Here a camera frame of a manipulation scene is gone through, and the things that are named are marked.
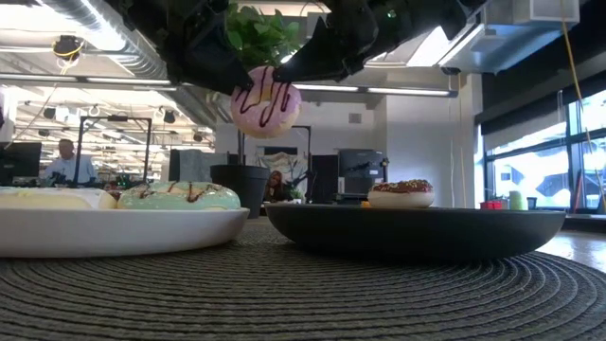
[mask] person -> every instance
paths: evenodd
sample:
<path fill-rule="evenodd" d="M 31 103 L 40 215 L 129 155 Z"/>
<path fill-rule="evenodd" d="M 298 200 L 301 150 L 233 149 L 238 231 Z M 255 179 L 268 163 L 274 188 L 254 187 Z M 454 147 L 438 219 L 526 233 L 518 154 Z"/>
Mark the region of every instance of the person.
<path fill-rule="evenodd" d="M 53 161 L 45 170 L 45 178 L 55 180 L 74 181 L 76 173 L 76 155 L 74 154 L 74 142 L 69 139 L 59 141 L 59 157 Z M 93 167 L 91 157 L 82 155 L 80 157 L 80 171 L 78 172 L 78 183 L 94 183 L 97 179 L 97 171 Z"/>
<path fill-rule="evenodd" d="M 269 176 L 269 181 L 267 181 L 267 185 L 265 185 L 265 196 L 263 200 L 270 203 L 293 200 L 293 197 L 282 182 L 282 173 L 279 170 L 272 171 L 272 174 Z"/>

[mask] ceiling pipe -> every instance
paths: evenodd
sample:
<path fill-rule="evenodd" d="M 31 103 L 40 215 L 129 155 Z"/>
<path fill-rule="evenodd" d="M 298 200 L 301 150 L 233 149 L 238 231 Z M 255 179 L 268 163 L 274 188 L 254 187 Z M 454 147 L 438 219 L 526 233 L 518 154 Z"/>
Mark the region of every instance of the ceiling pipe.
<path fill-rule="evenodd" d="M 87 41 L 96 48 L 121 52 L 109 56 L 135 77 L 166 79 L 167 69 L 154 48 L 136 31 L 127 29 L 122 17 L 103 0 L 37 0 L 41 6 L 53 9 L 68 20 L 79 23 L 87 30 Z M 215 117 L 208 114 L 202 103 L 194 100 L 187 89 L 163 93 L 174 100 L 192 121 L 215 128 Z"/>

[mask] round placemat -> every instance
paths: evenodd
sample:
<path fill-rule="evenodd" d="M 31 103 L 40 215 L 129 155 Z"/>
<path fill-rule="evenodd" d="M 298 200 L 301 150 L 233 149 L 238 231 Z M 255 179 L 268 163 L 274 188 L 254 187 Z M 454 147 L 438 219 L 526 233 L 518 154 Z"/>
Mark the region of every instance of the round placemat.
<path fill-rule="evenodd" d="M 605 296 L 605 274 L 541 253 L 345 260 L 254 226 L 195 252 L 0 260 L 0 339 L 605 340 Z"/>

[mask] man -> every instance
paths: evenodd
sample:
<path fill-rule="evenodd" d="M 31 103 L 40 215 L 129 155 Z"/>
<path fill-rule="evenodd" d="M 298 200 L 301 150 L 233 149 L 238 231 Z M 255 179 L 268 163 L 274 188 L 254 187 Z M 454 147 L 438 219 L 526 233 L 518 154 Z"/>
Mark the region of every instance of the man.
<path fill-rule="evenodd" d="M 76 173 L 76 155 L 74 154 L 74 142 L 68 139 L 59 141 L 59 155 L 53 163 L 45 170 L 45 178 L 59 178 L 65 176 L 65 181 L 74 181 Z M 93 167 L 90 156 L 82 155 L 80 157 L 80 171 L 78 183 L 93 183 L 97 179 L 97 172 Z"/>

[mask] black bowl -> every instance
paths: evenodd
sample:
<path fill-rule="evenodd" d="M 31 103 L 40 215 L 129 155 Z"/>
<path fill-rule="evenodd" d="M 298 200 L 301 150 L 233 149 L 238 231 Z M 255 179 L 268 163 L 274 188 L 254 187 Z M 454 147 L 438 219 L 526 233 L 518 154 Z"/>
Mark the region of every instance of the black bowl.
<path fill-rule="evenodd" d="M 551 240 L 565 214 L 479 209 L 266 205 L 274 227 L 298 244 L 337 252 L 434 260 L 522 255 Z"/>

